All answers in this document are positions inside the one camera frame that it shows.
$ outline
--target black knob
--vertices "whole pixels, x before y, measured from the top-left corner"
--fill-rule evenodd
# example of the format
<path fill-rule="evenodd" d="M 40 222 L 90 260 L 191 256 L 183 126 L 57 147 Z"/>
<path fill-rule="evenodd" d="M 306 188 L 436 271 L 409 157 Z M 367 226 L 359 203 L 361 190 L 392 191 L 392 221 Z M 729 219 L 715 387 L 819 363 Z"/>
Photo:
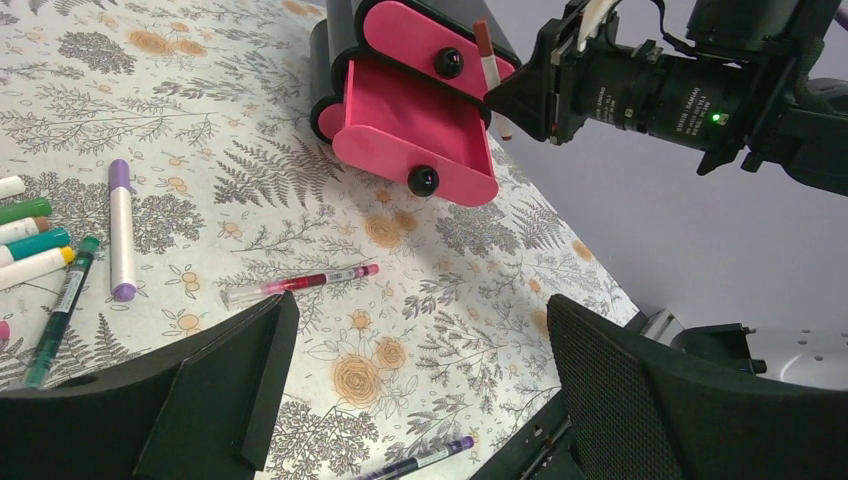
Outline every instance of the black knob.
<path fill-rule="evenodd" d="M 419 197 L 429 197 L 439 188 L 439 174 L 436 169 L 421 165 L 409 172 L 406 180 L 409 190 Z"/>
<path fill-rule="evenodd" d="M 436 74 L 448 80 L 458 77 L 462 73 L 464 65 L 462 54 L 453 47 L 439 50 L 433 60 L 433 68 L 436 69 Z"/>

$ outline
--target red gel pen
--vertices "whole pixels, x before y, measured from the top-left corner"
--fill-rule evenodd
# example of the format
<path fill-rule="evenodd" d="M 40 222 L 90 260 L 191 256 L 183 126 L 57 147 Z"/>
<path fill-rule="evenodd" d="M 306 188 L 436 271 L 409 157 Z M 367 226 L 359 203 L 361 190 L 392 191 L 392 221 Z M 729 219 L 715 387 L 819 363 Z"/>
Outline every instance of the red gel pen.
<path fill-rule="evenodd" d="M 221 292 L 221 299 L 228 309 L 233 306 L 256 303 L 271 295 L 283 293 L 286 290 L 300 290 L 303 288 L 317 287 L 328 283 L 339 283 L 355 280 L 357 278 L 375 275 L 380 271 L 379 265 L 368 265 L 356 267 L 344 272 L 319 273 L 306 277 L 287 278 L 259 285 L 248 285 L 246 287 L 232 288 Z"/>

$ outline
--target purple marker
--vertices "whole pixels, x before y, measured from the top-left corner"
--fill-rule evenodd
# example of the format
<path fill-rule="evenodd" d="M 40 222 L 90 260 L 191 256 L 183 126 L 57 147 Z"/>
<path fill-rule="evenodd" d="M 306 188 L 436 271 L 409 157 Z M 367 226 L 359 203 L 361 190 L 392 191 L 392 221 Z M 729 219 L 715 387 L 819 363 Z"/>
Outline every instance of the purple marker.
<path fill-rule="evenodd" d="M 471 437 L 462 437 L 459 440 L 446 443 L 441 447 L 436 448 L 432 452 L 418 455 L 402 462 L 394 463 L 381 469 L 380 471 L 370 473 L 368 475 L 360 475 L 355 480 L 388 480 L 391 478 L 400 478 L 404 475 L 412 473 L 418 469 L 424 468 L 427 465 L 436 463 L 439 460 L 444 460 L 451 455 L 456 455 L 459 452 L 468 450 L 474 446 L 474 439 Z"/>
<path fill-rule="evenodd" d="M 112 298 L 129 302 L 138 290 L 133 262 L 132 194 L 130 166 L 121 159 L 109 165 L 110 244 L 112 251 Z"/>

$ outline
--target gray wall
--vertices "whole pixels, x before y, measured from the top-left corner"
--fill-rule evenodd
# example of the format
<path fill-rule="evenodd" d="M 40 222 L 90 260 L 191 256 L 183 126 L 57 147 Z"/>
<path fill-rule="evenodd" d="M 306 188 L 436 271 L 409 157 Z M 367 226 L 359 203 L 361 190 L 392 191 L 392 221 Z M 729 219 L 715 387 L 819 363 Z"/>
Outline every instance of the gray wall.
<path fill-rule="evenodd" d="M 523 60 L 565 3 L 488 0 Z M 667 3 L 666 28 L 683 37 L 695 0 Z M 618 10 L 620 43 L 659 38 L 650 2 Z M 825 40 L 813 76 L 848 79 L 848 33 L 833 24 Z M 698 177 L 695 152 L 596 123 L 561 147 L 517 132 L 505 148 L 646 313 L 669 307 L 686 325 L 848 325 L 848 198 L 771 165 Z"/>

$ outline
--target cable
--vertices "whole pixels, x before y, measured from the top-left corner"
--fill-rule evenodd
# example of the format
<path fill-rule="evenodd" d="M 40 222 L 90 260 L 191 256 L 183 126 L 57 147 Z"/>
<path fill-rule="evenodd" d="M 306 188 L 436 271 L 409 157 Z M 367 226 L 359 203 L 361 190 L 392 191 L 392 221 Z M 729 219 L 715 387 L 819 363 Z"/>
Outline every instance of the cable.
<path fill-rule="evenodd" d="M 615 13 L 615 9 L 616 9 L 616 7 L 618 7 L 618 4 L 620 4 L 623 1 L 624 0 L 616 0 L 616 2 L 610 8 L 609 13 L 607 13 L 607 20 L 606 21 L 609 21 L 611 16 Z M 659 10 L 659 12 L 660 12 L 660 34 L 662 35 L 662 39 L 665 40 L 666 43 L 671 45 L 674 48 L 674 50 L 682 53 L 683 55 L 693 57 L 693 58 L 697 57 L 698 54 L 695 51 L 694 47 L 688 45 L 683 40 L 680 40 L 679 38 L 675 37 L 674 35 L 668 33 L 665 30 L 665 2 L 663 0 L 648 0 L 648 1 L 650 1 L 651 3 L 656 5 L 657 10 Z M 606 40 L 607 45 L 609 45 L 610 48 L 612 48 L 616 52 L 626 53 L 618 45 L 613 43 L 613 41 L 609 38 L 609 30 L 607 30 L 607 29 L 604 29 L 604 40 Z"/>

